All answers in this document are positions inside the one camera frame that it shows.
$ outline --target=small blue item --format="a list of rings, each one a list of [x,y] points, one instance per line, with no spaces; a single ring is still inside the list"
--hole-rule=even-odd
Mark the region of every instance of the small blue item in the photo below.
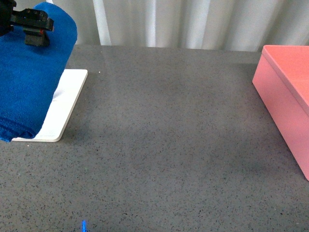
[[[82,232],[87,232],[86,221],[82,222]]]
[[[40,3],[54,31],[48,47],[27,46],[22,27],[0,37],[0,139],[34,138],[40,131],[75,42],[73,19],[59,7]]]

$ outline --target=white curtain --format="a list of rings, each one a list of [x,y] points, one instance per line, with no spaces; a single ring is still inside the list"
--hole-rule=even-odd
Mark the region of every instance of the white curtain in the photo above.
[[[17,0],[17,8],[38,2]],[[265,44],[309,43],[309,0],[52,2],[75,20],[77,44],[260,51]]]

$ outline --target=white cutting board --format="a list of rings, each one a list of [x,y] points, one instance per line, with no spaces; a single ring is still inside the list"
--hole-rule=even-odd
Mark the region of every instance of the white cutting board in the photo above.
[[[13,141],[59,141],[83,88],[87,75],[87,70],[65,69],[54,93],[53,101],[50,104],[40,132],[33,139],[14,138]]]

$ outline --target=blue object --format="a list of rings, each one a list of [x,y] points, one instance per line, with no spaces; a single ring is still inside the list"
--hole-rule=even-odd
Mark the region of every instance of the blue object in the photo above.
[[[86,221],[82,222],[82,232],[87,232]]]
[[[0,139],[7,142],[40,131],[77,40],[76,24],[62,9],[46,2],[34,9],[54,20],[48,47],[25,45],[22,27],[0,37]]]

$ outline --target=speckled gray surface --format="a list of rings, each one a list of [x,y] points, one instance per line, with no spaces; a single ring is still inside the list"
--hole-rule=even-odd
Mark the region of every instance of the speckled gray surface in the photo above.
[[[57,143],[0,142],[0,230],[305,231],[305,180],[251,80],[260,53],[76,46]]]

